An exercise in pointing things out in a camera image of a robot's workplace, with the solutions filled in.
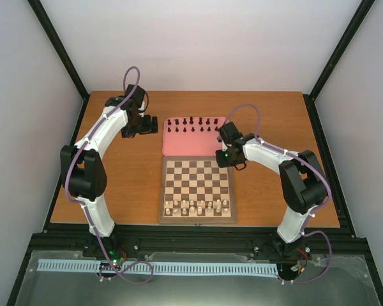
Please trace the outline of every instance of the wooden chessboard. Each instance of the wooden chessboard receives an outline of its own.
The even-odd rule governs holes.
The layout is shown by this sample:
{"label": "wooden chessboard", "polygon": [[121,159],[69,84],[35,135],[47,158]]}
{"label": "wooden chessboard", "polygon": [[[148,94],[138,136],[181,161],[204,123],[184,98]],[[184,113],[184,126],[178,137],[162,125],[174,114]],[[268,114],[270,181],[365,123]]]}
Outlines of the wooden chessboard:
{"label": "wooden chessboard", "polygon": [[159,223],[221,224],[236,221],[230,168],[219,168],[215,157],[211,156],[163,158]]}

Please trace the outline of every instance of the purple cable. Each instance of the purple cable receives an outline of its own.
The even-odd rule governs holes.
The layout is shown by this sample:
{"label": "purple cable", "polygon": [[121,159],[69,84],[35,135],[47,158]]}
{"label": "purple cable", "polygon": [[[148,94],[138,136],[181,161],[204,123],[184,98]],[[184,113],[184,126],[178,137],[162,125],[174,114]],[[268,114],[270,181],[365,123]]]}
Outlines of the purple cable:
{"label": "purple cable", "polygon": [[[329,249],[329,261],[327,262],[327,266],[325,268],[325,270],[322,271],[321,274],[319,274],[318,276],[315,276],[314,278],[312,279],[308,279],[308,280],[302,280],[300,282],[297,282],[297,281],[293,281],[292,283],[293,284],[297,284],[297,285],[303,285],[303,284],[309,284],[310,282],[314,282],[314,281],[317,281],[318,279],[320,279],[322,276],[324,276],[327,271],[329,270],[329,268],[331,267],[332,265],[332,245],[331,245],[331,242],[329,241],[329,238],[327,237],[327,235],[323,232],[323,231],[312,231],[308,234],[304,234],[303,236],[304,237],[309,237],[309,236],[313,236],[315,234],[321,234],[325,239],[326,239],[326,244],[327,244],[327,247]],[[287,282],[290,282],[289,280],[283,280],[280,276],[278,276],[278,279],[280,281],[287,281]]]}
{"label": "purple cable", "polygon": [[[109,116],[111,116],[116,110],[118,110],[124,103],[126,103],[131,95],[135,92],[138,84],[139,84],[139,79],[140,79],[140,71],[138,69],[138,67],[135,67],[135,66],[132,66],[130,67],[128,70],[126,70],[126,73],[124,74],[124,77],[123,77],[123,83],[125,84],[126,83],[126,77],[128,76],[128,73],[135,69],[137,71],[137,79],[136,79],[136,83],[135,83],[135,86],[133,86],[133,89],[130,91],[130,93],[127,95],[127,97],[125,97],[122,102],[120,102],[120,104],[118,104],[117,106],[114,107],[114,109],[112,109],[108,114],[107,114],[107,118],[109,118]],[[90,134],[88,135],[88,141],[91,141],[92,137],[94,136],[95,132],[100,128],[100,126],[102,125],[102,123],[106,120],[106,118],[102,118],[96,125],[95,127],[93,128],[93,130],[90,132]],[[102,253],[103,255],[105,256],[106,260],[108,261],[109,265],[111,266],[111,268],[115,271],[116,273],[116,277],[120,277],[122,278],[124,281],[126,282],[129,282],[130,284],[138,284],[138,285],[141,285],[141,284],[145,284],[147,282],[149,282],[152,277],[153,277],[153,266],[146,262],[146,261],[137,261],[136,263],[133,263],[132,265],[128,266],[127,268],[125,268],[124,270],[122,271],[118,271],[117,268],[112,264],[109,256],[108,256],[108,253],[107,251],[105,250],[105,247],[102,243],[102,240],[101,240],[101,237],[100,237],[100,234],[98,232],[98,229],[96,228],[92,218],[91,218],[91,215],[89,214],[89,209],[87,207],[87,205],[83,202],[83,201],[80,201],[80,200],[74,200],[73,198],[71,198],[70,196],[70,192],[69,192],[69,186],[70,186],[70,179],[71,179],[71,174],[72,174],[72,170],[75,166],[75,164],[77,163],[77,160],[79,158],[79,156],[81,155],[82,151],[84,150],[85,146],[88,144],[88,141],[85,141],[81,148],[79,148],[79,150],[77,151],[77,153],[74,155],[72,161],[71,161],[71,165],[70,167],[68,168],[68,172],[66,174],[66,178],[65,178],[65,196],[67,198],[68,201],[72,202],[72,203],[80,203],[83,207],[84,207],[84,210],[85,210],[85,213],[87,215],[87,218],[88,218],[88,223],[91,227],[93,227],[94,229],[94,232],[95,232],[95,235],[96,235],[96,239],[98,240],[99,244],[100,244],[100,247],[101,247],[101,250],[102,250]],[[148,279],[142,281],[142,282],[133,282],[132,280],[129,280],[127,279],[126,277],[124,277],[122,274],[125,273],[129,268],[131,268],[132,266],[134,265],[139,265],[139,264],[145,264],[145,265],[148,265],[150,266],[151,268],[151,274],[149,276]]]}

